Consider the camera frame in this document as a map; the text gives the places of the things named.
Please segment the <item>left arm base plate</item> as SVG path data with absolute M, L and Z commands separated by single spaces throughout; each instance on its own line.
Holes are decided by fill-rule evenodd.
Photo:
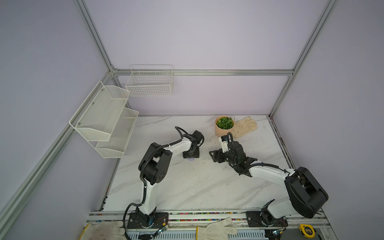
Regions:
M 151 215 L 131 213 L 127 220 L 127 229 L 160 229 L 168 223 L 168 213 L 154 213 Z

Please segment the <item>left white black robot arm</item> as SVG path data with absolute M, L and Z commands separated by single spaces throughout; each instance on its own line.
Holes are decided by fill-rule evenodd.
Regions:
M 165 145 L 152 143 L 139 164 L 142 197 L 139 203 L 131 203 L 126 208 L 125 214 L 128 214 L 129 208 L 135 207 L 130 214 L 130 224 L 150 228 L 155 223 L 157 187 L 166 177 L 173 156 L 181 154 L 184 159 L 200 157 L 200 147 L 205 140 L 203 134 L 197 130 L 189 134 L 177 126 L 175 129 L 180 135 L 178 140 Z

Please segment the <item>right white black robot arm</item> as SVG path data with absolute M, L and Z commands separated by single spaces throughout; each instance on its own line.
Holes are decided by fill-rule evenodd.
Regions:
M 263 179 L 286 190 L 287 197 L 272 199 L 261 208 L 261 225 L 270 227 L 282 218 L 296 214 L 311 219 L 329 200 L 328 193 L 307 168 L 284 169 L 248 157 L 231 133 L 219 137 L 219 142 L 222 147 L 209 152 L 213 162 L 226 162 L 240 176 Z

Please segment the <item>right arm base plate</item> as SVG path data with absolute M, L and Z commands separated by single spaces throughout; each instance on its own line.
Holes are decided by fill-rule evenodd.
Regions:
M 287 227 L 285 217 L 275 219 L 271 214 L 262 211 L 247 211 L 246 219 L 249 227 Z

